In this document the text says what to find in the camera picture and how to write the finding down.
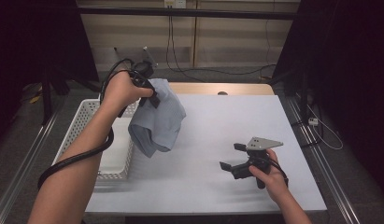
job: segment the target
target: person's arm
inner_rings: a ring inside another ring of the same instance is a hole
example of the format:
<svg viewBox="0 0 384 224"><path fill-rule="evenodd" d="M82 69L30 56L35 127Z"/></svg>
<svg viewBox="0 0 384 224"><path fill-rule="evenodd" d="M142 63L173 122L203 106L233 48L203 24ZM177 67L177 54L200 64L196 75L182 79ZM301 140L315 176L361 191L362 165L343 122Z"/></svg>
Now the person's arm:
<svg viewBox="0 0 384 224"><path fill-rule="evenodd" d="M103 103L60 161L101 146L120 111L152 94L150 89L134 86L127 73L117 74L107 87ZM36 196L28 223L79 224L92 195L101 156L78 161L50 176Z"/></svg>
<svg viewBox="0 0 384 224"><path fill-rule="evenodd" d="M272 149L267 149L267 153L272 160L277 162L277 155ZM255 166L250 166L249 170L264 182L270 198L278 205L287 224L311 223L305 211L293 198L285 184L284 177L276 167L271 166L268 175Z"/></svg>

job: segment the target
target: black cable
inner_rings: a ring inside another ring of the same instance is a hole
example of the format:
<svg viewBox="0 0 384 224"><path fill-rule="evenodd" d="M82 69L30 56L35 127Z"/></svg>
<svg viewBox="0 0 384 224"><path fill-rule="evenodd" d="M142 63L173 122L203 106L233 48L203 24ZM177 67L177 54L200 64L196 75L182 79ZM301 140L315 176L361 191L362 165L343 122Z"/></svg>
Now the black cable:
<svg viewBox="0 0 384 224"><path fill-rule="evenodd" d="M312 106L309 108L310 110L313 110L314 104L315 103L313 103ZM319 108L319 117L318 117L318 119L322 121L322 117L321 117L321 113L320 113L320 106L319 105L318 105L318 108ZM300 124L303 125L303 122L301 120L298 120L298 121L292 123L291 126L293 127L293 126L300 125ZM305 145L301 145L300 148L312 147L312 146L315 146L315 145L317 145L317 144L322 142L322 140L321 140L321 139L323 139L323 126L322 125L320 126L320 132L318 132L318 135L320 136L318 138L318 140L315 140L314 142L311 142L311 143L308 143L308 144L305 144Z"/></svg>
<svg viewBox="0 0 384 224"><path fill-rule="evenodd" d="M172 67L169 65L169 61L168 61L168 51L169 51L169 43L170 43L170 40L172 41L173 55L174 55L174 59L175 59L175 62L176 62L176 65L177 65L178 70L172 68ZM185 72L189 72L189 71L207 71L207 72L222 73L222 74L229 75L229 76L244 76L244 75L250 75L250 74L253 74L253 73L261 72L261 79L262 79L262 70L263 70L264 68L266 68L266 67L271 67L271 66L276 66L276 64L268 64L268 65L262 66L261 68L258 68L258 69L255 69L255 70L252 70L252 71L249 71L249 72L245 72L245 73L228 73L228 72L223 72L223 71L219 71L219 70L215 70L215 69L209 69L209 68L189 68L189 69L181 69L181 68L179 67L179 65L178 65L177 55L176 55L176 53L175 53L174 24L173 24L173 22L172 22L172 17L169 17L169 24L168 24L168 41L167 41L167 49L166 49L165 59L166 59L167 66L168 66L168 68L169 68L171 71L182 73L183 76L188 77L188 78L191 78L191 79L194 79L194 80L197 80L197 81L200 81L200 82L205 82L205 81L203 81L202 79L196 78L196 77L190 77L190 76L186 75Z"/></svg>
<svg viewBox="0 0 384 224"><path fill-rule="evenodd" d="M40 189L42 187L43 183L45 182L45 180L47 178L49 178L49 176L55 174L59 170L63 169L65 166L73 164L73 163L75 163L77 161L82 161L82 160L90 158L91 156L94 156L94 155L96 155L98 153L103 152L105 149L109 148L112 145L113 139L114 139L113 129L110 128L109 135L107 136L107 140L105 141L105 143L103 145L101 145L99 147L96 147L96 148L94 148L94 149L92 149L90 151L86 151L86 152L80 153L78 155L75 155L75 156L67 158L67 159L65 159L63 161L59 161L59 162L55 163L54 165L52 165L49 169L47 169L39 177L39 181L37 183L37 188Z"/></svg>
<svg viewBox="0 0 384 224"><path fill-rule="evenodd" d="M320 105L317 104L317 107L318 107L318 117L320 118L320 122L323 123L323 117L320 112ZM320 137L323 138L323 125L320 126Z"/></svg>
<svg viewBox="0 0 384 224"><path fill-rule="evenodd" d="M174 59L175 59L175 63L176 63L176 65L177 65L178 70L173 69L173 68L169 65L169 62L168 62L168 49L169 49L169 42L170 42L170 39L172 40L172 51L173 51L173 54L174 54ZM173 71L173 72L180 72L184 77L188 77L188 78L194 79L194 80L196 80L196 81L200 81L200 82L205 82L205 81L203 81L203 80L200 79L200 78L197 78L197 77L191 77L191 76L186 75L186 73L184 73L184 71L183 71L182 69L180 69L179 64L178 64L178 60L177 60L177 55L176 55L176 53L175 53L174 24L173 24L173 22L172 22L172 17L171 17L171 16L170 16L169 19L168 19L168 41L167 41L167 49L166 49L165 59L166 59L168 68L169 68L171 71Z"/></svg>
<svg viewBox="0 0 384 224"><path fill-rule="evenodd" d="M285 174L285 172L282 170L281 166L279 166L278 162L274 161L273 159L268 159L268 160L272 166L276 167L281 172L282 176L284 177L285 184L288 187L289 179L288 179L287 175Z"/></svg>
<svg viewBox="0 0 384 224"><path fill-rule="evenodd" d="M273 12L276 10L276 0L273 0ZM268 46L268 49L267 49L267 52L266 52L266 62L267 64L270 64L268 62L268 53L270 52L270 49L271 49L271 46L270 46L270 42L268 41L268 33L267 33L267 23L269 22L270 20L267 20L266 23L265 23L265 36L266 36L266 42L267 42L267 46Z"/></svg>
<svg viewBox="0 0 384 224"><path fill-rule="evenodd" d="M118 62L116 62L109 70L109 73L107 74L107 78L106 80L104 81L104 83L102 84L102 88L101 88L101 96L100 96L100 104L102 104L102 101L104 100L104 97L105 97L105 91L107 89L107 85L108 83L110 82L110 80L116 76L119 72L122 72L122 71L127 71L127 70L120 70L118 72L116 72L115 74L112 74L114 72L114 70L119 66L119 64L123 63L123 62L130 62L131 65L134 65L134 62L131 60L131 59L122 59ZM39 177L39 180L38 180L38 183L37 183L37 188L40 189L43 185L43 183L46 181L47 178L49 178L49 176L55 174L56 172L58 172L59 170L63 169L65 166L68 166L70 164L73 164L77 161L82 161L84 159L87 159L87 158L90 158L91 156L94 156L98 153L101 153L103 152L104 150L106 150L107 148L109 148L112 143L113 143L113 139L114 139L114 133L113 133L113 129L110 128L110 131L109 131L109 134L107 136L107 140L105 141L105 143L99 147L96 147L94 149L91 149L89 151L86 151L86 152L83 152L83 153L80 153L78 155L75 155L73 157L70 157L70 158L67 158L63 161L59 161L57 163L55 163L54 165L52 165L49 169L47 169L40 177Z"/></svg>

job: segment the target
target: towel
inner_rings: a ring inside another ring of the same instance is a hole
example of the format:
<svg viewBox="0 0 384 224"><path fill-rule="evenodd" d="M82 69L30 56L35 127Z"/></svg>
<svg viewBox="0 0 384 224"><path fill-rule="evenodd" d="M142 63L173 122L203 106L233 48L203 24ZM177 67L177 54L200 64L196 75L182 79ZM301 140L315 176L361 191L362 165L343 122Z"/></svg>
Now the towel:
<svg viewBox="0 0 384 224"><path fill-rule="evenodd" d="M156 150L167 152L172 149L186 112L166 79L153 78L149 81L157 92L160 104L155 108L150 101L146 101L139 106L130 121L128 132L139 150L151 158Z"/></svg>

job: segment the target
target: white table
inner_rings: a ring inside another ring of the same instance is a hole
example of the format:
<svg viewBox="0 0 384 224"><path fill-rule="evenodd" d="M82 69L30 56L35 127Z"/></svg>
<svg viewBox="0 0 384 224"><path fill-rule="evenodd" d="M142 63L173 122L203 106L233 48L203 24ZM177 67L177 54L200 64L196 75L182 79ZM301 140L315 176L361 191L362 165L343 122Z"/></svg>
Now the white table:
<svg viewBox="0 0 384 224"><path fill-rule="evenodd" d="M187 117L172 151L151 159L134 151L127 180L96 187L87 213L124 216L276 213L279 209L253 177L234 180L220 161L237 165L247 153L233 143L252 136L281 141L274 148L290 190L306 211L326 210L279 99L275 95L179 94Z"/></svg>

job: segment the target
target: forearm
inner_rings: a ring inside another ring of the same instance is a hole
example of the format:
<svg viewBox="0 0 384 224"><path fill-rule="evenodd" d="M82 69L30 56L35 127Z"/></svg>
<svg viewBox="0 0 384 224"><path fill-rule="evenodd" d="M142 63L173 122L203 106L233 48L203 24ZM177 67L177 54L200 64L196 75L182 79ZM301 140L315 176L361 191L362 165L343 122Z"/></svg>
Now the forearm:
<svg viewBox="0 0 384 224"><path fill-rule="evenodd" d="M311 221L299 203L289 193L277 202L287 224L310 224Z"/></svg>
<svg viewBox="0 0 384 224"><path fill-rule="evenodd" d="M60 161L102 145L118 110L101 106ZM101 156L78 161L50 176L36 197L30 223L79 223L92 195Z"/></svg>

